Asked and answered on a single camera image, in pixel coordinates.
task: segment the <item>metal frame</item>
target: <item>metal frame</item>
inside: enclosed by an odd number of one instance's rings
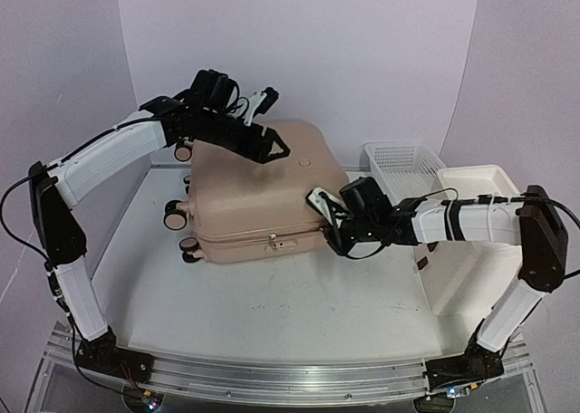
[[[71,333],[57,326],[48,341],[27,412],[39,411],[55,363],[73,368]],[[504,356],[508,378],[524,375],[534,413],[546,411],[526,343],[518,334]],[[384,404],[427,393],[424,359],[348,364],[266,364],[154,354],[149,384],[181,397],[237,404],[339,407]],[[94,374],[111,382],[122,380]]]

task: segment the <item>black camera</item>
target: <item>black camera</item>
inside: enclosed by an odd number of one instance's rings
[[[392,211],[389,198],[374,178],[358,178],[344,186],[340,195],[353,216],[368,216],[377,224]]]
[[[201,108],[225,110],[237,88],[237,83],[225,73],[199,71],[189,88],[187,101],[197,102]]]

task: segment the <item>suitcase wheel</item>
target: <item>suitcase wheel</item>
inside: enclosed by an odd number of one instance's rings
[[[196,238],[190,236],[179,241],[179,250],[182,252],[195,252],[199,249],[199,243]]]
[[[191,147],[183,142],[178,142],[173,152],[173,156],[179,162],[187,162],[191,159]]]
[[[178,203],[181,200],[170,200],[169,202],[167,202],[165,204],[165,212],[169,212],[169,211],[173,211],[175,209],[177,209]]]
[[[186,252],[181,254],[181,258],[186,264],[194,264],[195,262],[199,262],[202,259],[201,257],[195,257]]]
[[[178,209],[170,209],[163,217],[163,224],[169,230],[181,230],[188,223],[188,217],[185,212]]]

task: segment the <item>white plastic container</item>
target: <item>white plastic container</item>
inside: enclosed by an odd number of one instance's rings
[[[454,187],[459,198],[481,194],[518,194],[506,172],[498,166],[444,168],[432,190]],[[521,247],[501,243],[440,243],[430,253],[415,247],[415,260],[427,257],[420,271],[431,311],[439,316],[475,313],[484,318],[509,286],[521,265]]]
[[[371,173],[394,205],[431,191],[437,172],[445,168],[429,148],[411,143],[368,143]]]

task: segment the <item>white table surface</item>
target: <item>white table surface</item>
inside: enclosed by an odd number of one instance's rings
[[[327,363],[463,351],[478,321],[430,312],[408,247],[185,264],[163,207],[186,168],[153,168],[93,278],[120,344],[188,357]],[[360,254],[376,245],[361,245]]]

